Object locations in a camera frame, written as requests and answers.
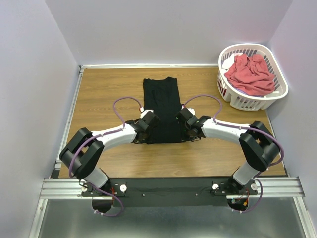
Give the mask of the black t-shirt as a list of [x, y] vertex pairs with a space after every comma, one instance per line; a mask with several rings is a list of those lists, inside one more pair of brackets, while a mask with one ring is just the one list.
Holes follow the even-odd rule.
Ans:
[[162, 80], [144, 79], [144, 108], [153, 110], [160, 118], [159, 124], [148, 137], [147, 144], [181, 143], [187, 140], [176, 114], [182, 105], [177, 79], [167, 77]]

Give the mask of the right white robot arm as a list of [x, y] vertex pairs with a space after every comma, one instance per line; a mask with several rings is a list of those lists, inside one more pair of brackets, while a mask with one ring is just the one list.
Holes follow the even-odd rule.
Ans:
[[266, 126], [255, 121], [252, 124], [236, 124], [220, 121], [209, 116], [197, 118], [193, 109], [184, 107], [176, 114], [191, 140], [218, 138], [241, 146], [245, 163], [221, 185], [224, 191], [239, 194], [256, 175], [266, 171], [282, 148]]

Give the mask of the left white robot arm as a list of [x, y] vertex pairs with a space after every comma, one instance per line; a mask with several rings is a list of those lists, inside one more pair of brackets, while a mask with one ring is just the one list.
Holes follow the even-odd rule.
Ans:
[[79, 129], [59, 154], [70, 175], [85, 180], [102, 192], [111, 192], [110, 177], [97, 166], [101, 154], [110, 148], [147, 140], [160, 119], [153, 110], [145, 110], [139, 119], [101, 131]]

